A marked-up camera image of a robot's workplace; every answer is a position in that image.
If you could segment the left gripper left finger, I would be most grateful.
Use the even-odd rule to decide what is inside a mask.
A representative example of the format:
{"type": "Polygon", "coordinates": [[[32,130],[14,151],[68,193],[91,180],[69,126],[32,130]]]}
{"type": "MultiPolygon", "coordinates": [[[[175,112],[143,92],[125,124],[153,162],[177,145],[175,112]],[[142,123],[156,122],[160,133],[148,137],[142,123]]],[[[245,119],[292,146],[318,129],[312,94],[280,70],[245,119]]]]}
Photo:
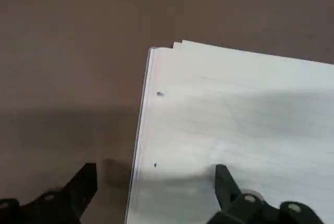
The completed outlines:
{"type": "Polygon", "coordinates": [[[97,183],[97,165],[86,163],[61,189],[47,191],[27,204],[2,198],[1,223],[81,223],[97,183]]]}

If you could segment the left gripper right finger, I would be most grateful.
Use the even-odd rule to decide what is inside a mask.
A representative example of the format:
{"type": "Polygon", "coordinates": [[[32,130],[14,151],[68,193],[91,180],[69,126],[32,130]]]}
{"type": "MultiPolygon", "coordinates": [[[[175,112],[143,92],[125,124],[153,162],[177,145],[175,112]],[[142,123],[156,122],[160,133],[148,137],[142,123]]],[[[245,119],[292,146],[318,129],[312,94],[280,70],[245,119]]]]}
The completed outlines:
{"type": "Polygon", "coordinates": [[[307,205],[299,202],[282,202],[279,208],[269,205],[252,193],[242,193],[227,166],[215,167],[214,190],[221,208],[209,223],[225,224],[318,224],[323,221],[307,205]]]}

